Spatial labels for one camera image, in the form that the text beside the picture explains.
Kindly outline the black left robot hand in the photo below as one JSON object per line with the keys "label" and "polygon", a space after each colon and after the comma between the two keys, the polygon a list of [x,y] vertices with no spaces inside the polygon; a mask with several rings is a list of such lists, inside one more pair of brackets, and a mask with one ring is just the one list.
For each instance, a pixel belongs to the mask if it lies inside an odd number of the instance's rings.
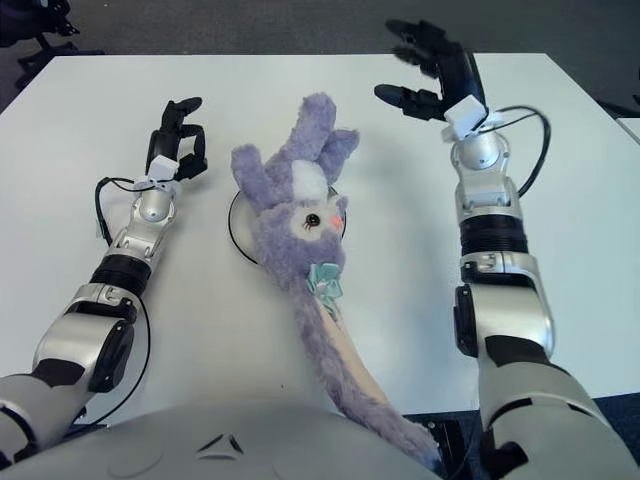
{"label": "black left robot hand", "polygon": [[[207,170],[204,129],[201,125],[184,123],[201,105],[201,97],[167,103],[160,127],[151,134],[145,174],[135,181],[135,193],[159,190],[174,195],[180,190],[181,181]],[[193,152],[178,158],[180,142],[189,138],[194,139]]]}

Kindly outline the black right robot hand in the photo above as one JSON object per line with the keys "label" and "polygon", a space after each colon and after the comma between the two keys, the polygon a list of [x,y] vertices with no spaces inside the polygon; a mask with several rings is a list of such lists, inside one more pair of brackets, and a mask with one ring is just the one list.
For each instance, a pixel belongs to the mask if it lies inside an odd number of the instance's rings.
{"label": "black right robot hand", "polygon": [[477,135],[490,113],[473,54],[424,20],[390,19],[385,27],[401,41],[392,49],[393,55],[437,80],[440,92],[379,84],[374,95],[408,117],[445,122],[443,138],[447,141]]}

